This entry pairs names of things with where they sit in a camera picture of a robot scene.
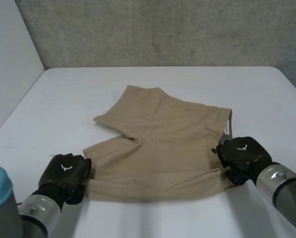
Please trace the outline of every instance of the white wall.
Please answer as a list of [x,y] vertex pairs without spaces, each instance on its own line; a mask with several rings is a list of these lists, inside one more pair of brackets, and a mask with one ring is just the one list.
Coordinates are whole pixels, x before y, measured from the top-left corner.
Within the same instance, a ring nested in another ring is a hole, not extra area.
[[0,126],[43,72],[14,0],[0,0]]

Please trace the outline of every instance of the khaki shorts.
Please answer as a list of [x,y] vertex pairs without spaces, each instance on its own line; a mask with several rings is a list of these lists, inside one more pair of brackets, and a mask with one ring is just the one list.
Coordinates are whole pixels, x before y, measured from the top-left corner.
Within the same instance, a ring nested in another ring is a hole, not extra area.
[[189,103],[160,88],[127,86],[118,102],[94,121],[122,136],[93,145],[87,185],[96,200],[156,201],[197,199],[232,184],[216,148],[231,109]]

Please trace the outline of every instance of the black band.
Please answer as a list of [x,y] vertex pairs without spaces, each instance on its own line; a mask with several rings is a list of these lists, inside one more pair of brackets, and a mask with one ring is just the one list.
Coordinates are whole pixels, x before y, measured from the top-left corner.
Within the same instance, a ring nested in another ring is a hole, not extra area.
[[28,222],[33,223],[34,225],[37,225],[41,229],[41,231],[43,232],[43,234],[46,238],[49,236],[48,230],[46,229],[44,224],[42,222],[40,222],[38,219],[36,219],[34,217],[27,216],[27,215],[21,215],[20,217],[21,217],[21,219],[23,219],[25,221],[28,221]]
[[272,204],[275,208],[277,208],[276,202],[277,202],[278,195],[279,195],[280,191],[282,190],[282,188],[284,188],[289,183],[292,183],[294,181],[296,181],[296,178],[290,178],[290,179],[284,181],[282,184],[280,184],[279,187],[277,187],[276,191],[273,193],[273,196],[272,196]]

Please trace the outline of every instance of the white table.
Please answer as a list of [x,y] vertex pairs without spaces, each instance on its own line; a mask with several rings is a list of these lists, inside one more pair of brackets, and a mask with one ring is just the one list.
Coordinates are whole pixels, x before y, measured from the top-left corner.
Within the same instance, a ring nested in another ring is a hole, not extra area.
[[[272,67],[55,68],[42,74],[0,128],[0,166],[17,201],[37,189],[53,155],[82,154],[118,135],[95,125],[128,84],[233,110],[233,133],[252,136],[296,172],[296,89]],[[197,201],[65,206],[51,238],[287,238],[291,226],[252,182]]]

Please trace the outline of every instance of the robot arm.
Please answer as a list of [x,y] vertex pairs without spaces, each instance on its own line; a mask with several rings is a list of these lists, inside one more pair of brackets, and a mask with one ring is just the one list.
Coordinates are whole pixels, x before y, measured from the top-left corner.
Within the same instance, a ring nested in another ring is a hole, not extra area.
[[90,169],[91,160],[82,156],[54,156],[39,181],[39,189],[17,209],[11,181],[0,167],[0,238],[47,238],[64,203],[82,201],[82,183]]
[[296,173],[273,162],[251,137],[238,137],[217,147],[228,178],[240,185],[252,180],[259,192],[296,228]]

